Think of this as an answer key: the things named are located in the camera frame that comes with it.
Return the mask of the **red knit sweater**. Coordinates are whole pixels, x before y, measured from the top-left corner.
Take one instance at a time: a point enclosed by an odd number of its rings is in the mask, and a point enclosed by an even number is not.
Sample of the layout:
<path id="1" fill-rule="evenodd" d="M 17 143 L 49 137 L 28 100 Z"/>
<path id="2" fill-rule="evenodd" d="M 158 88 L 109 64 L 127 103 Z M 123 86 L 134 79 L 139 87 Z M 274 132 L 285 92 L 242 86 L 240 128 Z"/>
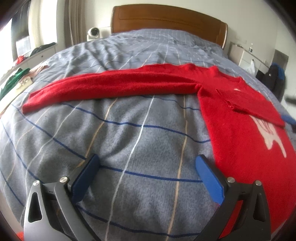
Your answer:
<path id="1" fill-rule="evenodd" d="M 280 228 L 295 208 L 295 150 L 273 104 L 240 77 L 194 64 L 83 74 L 31 93 L 22 111 L 72 100 L 154 94 L 197 95 L 216 166 L 239 181 L 260 180 L 271 231 Z"/>

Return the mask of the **dark clothes on cabinet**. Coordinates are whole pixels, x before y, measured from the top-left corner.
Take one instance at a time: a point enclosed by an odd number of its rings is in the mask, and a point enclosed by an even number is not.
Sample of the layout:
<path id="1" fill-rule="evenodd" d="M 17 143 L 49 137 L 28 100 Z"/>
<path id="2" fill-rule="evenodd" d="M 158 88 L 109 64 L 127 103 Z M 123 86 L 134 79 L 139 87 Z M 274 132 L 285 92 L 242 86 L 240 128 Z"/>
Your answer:
<path id="1" fill-rule="evenodd" d="M 37 54 L 37 53 L 39 53 L 39 52 L 41 52 L 41 51 L 43 51 L 43 50 L 45 50 L 45 49 L 47 49 L 47 48 L 49 48 L 49 47 L 55 46 L 55 45 L 56 45 L 55 42 L 52 42 L 52 43 L 50 43 L 50 44 L 41 45 L 41 46 L 35 48 L 35 49 L 31 52 L 30 57 L 32 57 L 34 54 Z"/>

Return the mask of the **black and blue backpack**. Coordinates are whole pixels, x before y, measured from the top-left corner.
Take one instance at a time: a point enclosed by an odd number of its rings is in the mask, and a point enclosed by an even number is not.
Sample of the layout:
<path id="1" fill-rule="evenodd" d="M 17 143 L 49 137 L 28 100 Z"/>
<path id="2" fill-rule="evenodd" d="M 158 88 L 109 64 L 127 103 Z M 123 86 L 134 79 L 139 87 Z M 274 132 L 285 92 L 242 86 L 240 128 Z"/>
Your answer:
<path id="1" fill-rule="evenodd" d="M 285 71 L 281 66 L 272 63 L 267 73 L 263 74 L 259 70 L 256 78 L 273 93 L 279 102 L 282 101 L 285 92 Z"/>

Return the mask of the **white plastic bag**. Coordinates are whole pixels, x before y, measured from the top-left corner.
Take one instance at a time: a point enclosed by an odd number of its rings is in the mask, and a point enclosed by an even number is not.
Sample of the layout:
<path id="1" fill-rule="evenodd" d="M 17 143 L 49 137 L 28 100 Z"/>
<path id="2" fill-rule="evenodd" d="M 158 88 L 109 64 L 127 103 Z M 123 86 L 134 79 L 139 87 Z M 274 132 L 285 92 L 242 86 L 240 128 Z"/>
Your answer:
<path id="1" fill-rule="evenodd" d="M 256 71 L 255 71 L 255 63 L 253 59 L 251 60 L 250 65 L 247 67 L 246 72 L 255 77 Z"/>

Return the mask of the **white dresser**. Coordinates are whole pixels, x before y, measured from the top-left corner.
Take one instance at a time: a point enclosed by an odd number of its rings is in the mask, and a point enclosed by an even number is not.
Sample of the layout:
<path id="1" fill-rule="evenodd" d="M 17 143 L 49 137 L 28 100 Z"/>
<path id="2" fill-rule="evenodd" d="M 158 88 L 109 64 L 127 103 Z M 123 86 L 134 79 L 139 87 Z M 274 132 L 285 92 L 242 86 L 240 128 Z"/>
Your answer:
<path id="1" fill-rule="evenodd" d="M 258 71 L 262 73 L 267 73 L 269 66 L 257 58 L 254 54 L 249 53 L 242 47 L 237 46 L 234 43 L 230 44 L 228 51 L 228 58 L 238 65 L 240 68 L 246 70 L 247 67 L 251 64 L 251 61 L 254 61 L 255 75 Z"/>

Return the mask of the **small bottle on dresser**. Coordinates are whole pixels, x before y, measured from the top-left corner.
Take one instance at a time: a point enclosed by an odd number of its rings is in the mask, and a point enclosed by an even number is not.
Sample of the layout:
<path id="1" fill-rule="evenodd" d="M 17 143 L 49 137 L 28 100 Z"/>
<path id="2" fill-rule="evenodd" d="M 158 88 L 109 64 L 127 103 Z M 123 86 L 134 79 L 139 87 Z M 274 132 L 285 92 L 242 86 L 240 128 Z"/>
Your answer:
<path id="1" fill-rule="evenodd" d="M 252 53 L 253 52 L 253 44 L 251 43 L 250 44 L 250 48 L 249 48 L 249 50 L 248 50 L 250 53 Z"/>

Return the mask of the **grey plaid bed duvet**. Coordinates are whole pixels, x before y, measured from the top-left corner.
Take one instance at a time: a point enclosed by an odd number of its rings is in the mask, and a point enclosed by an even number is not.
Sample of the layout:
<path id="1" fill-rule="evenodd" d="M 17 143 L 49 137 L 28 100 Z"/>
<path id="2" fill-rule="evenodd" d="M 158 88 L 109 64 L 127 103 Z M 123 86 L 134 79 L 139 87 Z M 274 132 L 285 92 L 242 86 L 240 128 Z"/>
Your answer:
<path id="1" fill-rule="evenodd" d="M 96 154 L 99 170 L 76 207 L 100 240 L 195 240 L 219 207 L 195 166 L 204 155 L 218 168 L 196 94 L 72 100 L 22 111 L 31 93 L 55 81 L 155 64 L 215 66 L 286 113 L 219 45 L 184 31 L 142 29 L 72 46 L 46 60 L 49 67 L 1 116 L 1 191 L 18 222 L 34 181 L 57 182 Z"/>

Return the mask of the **beige labelled folded garment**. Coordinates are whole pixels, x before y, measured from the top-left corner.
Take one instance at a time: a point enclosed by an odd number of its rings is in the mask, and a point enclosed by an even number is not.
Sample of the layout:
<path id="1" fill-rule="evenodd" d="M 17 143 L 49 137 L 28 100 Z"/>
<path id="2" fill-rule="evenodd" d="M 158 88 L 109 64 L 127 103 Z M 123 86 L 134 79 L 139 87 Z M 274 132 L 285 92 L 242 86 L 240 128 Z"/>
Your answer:
<path id="1" fill-rule="evenodd" d="M 26 89 L 30 85 L 32 85 L 33 81 L 29 76 L 24 76 L 16 85 L 16 88 L 21 90 L 21 89 Z"/>

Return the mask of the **pink folded garment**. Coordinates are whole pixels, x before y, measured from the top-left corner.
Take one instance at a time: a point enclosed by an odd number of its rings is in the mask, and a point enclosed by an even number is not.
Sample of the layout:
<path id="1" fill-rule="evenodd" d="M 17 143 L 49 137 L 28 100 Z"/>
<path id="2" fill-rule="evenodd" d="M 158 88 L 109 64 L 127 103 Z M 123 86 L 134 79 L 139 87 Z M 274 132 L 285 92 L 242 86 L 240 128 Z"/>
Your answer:
<path id="1" fill-rule="evenodd" d="M 34 67 L 33 69 L 30 69 L 29 73 L 25 76 L 29 76 L 31 80 L 36 77 L 38 73 L 40 73 L 42 70 L 47 69 L 48 65 L 40 65 L 37 67 Z M 21 93 L 23 93 L 25 89 L 17 89 L 16 86 L 1 100 L 1 116 L 4 114 L 8 106 L 11 104 L 11 102 L 18 97 Z"/>

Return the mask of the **green garment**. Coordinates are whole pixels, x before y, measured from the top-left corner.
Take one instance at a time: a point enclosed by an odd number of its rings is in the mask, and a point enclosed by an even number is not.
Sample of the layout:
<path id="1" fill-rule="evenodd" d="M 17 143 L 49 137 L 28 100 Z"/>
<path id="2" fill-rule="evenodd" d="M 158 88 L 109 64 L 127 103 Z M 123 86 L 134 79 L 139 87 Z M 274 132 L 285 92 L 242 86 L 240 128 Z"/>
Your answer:
<path id="1" fill-rule="evenodd" d="M 8 79 L 5 86 L 1 89 L 0 100 L 2 100 L 16 86 L 16 84 L 29 73 L 29 71 L 30 68 L 19 68 L 17 72 Z"/>

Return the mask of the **red item on cabinet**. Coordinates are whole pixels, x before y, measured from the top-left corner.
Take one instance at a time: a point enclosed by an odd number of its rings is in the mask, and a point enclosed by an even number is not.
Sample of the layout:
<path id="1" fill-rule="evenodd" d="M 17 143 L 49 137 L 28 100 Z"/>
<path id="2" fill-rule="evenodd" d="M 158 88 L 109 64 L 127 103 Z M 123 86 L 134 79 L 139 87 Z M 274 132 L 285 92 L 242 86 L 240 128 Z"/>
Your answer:
<path id="1" fill-rule="evenodd" d="M 23 61 L 25 61 L 26 59 L 27 59 L 27 57 L 24 56 L 24 55 L 19 56 L 19 57 L 16 59 L 16 65 L 21 64 L 21 63 L 22 63 Z"/>

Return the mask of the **beige curtain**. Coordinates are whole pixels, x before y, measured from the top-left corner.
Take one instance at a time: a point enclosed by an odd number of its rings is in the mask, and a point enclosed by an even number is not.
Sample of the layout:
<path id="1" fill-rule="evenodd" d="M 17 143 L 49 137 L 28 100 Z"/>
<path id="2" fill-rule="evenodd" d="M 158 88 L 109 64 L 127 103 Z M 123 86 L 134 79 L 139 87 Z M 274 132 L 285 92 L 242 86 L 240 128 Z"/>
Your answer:
<path id="1" fill-rule="evenodd" d="M 85 1 L 65 1 L 64 23 L 66 48 L 86 41 Z"/>

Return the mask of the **white round fan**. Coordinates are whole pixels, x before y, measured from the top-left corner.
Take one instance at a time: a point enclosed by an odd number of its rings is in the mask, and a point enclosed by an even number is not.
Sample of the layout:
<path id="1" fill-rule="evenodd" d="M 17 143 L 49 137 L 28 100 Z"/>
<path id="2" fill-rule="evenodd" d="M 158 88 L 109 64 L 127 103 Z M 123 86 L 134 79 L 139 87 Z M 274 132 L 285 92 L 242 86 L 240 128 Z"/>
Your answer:
<path id="1" fill-rule="evenodd" d="M 87 32 L 87 42 L 100 38 L 100 30 L 97 27 L 90 28 Z"/>

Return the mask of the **wooden headboard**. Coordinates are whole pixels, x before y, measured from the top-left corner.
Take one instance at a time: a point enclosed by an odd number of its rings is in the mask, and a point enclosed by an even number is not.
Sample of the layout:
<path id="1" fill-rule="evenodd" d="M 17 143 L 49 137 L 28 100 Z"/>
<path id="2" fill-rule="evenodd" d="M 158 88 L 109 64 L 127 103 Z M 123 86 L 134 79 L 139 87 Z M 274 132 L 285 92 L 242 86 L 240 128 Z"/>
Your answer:
<path id="1" fill-rule="evenodd" d="M 181 30 L 225 48 L 228 25 L 212 16 L 190 9 L 161 4 L 114 6 L 111 33 L 140 29 Z"/>

